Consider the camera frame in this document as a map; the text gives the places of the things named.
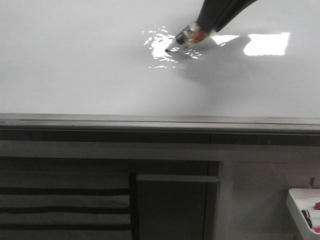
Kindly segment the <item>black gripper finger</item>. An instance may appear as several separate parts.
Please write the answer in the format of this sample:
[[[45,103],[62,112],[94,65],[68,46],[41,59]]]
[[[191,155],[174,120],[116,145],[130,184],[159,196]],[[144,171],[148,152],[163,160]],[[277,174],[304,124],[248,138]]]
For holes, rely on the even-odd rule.
[[[228,4],[228,0],[205,0],[196,20],[200,29],[210,32]]]
[[[256,1],[257,0],[231,0],[215,22],[213,27],[214,31],[218,33],[240,12]]]

